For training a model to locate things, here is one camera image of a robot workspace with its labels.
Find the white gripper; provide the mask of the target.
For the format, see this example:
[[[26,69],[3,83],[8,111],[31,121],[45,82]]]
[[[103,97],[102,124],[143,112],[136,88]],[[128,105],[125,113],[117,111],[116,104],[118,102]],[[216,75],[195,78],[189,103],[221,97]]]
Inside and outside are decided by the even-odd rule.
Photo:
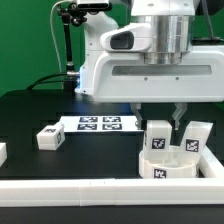
[[[195,46],[175,65],[146,64],[141,53],[103,52],[93,73],[92,97],[131,103],[138,129],[140,103],[176,103],[172,117],[178,129],[186,103],[224,100],[224,46]]]

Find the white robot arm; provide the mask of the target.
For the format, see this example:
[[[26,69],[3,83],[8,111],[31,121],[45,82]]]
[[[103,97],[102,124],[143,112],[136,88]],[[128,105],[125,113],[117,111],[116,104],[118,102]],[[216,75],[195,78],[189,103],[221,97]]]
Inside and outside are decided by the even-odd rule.
[[[123,0],[77,0],[87,13],[85,61],[78,91],[96,102],[174,103],[178,121],[191,102],[224,101],[224,46],[194,45],[192,23],[202,0],[128,0],[131,22],[105,14]]]

